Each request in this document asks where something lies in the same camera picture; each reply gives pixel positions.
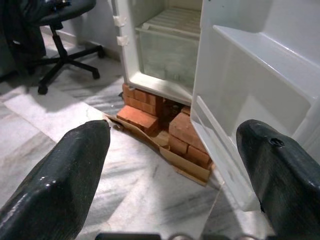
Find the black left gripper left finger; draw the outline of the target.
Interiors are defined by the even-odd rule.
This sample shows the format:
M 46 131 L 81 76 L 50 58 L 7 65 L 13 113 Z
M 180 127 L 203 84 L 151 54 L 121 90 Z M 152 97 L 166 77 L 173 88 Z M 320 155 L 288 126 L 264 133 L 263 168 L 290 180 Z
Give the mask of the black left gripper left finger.
M 1 239 L 74 240 L 88 216 L 110 141 L 106 120 L 68 131 L 1 208 Z

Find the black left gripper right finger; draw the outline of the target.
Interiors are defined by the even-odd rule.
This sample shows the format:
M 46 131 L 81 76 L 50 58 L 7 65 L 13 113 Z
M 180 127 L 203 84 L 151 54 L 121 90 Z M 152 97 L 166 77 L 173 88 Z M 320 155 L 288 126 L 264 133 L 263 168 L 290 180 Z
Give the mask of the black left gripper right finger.
M 260 208 L 280 240 L 320 238 L 320 165 L 291 137 L 255 119 L 236 144 Z

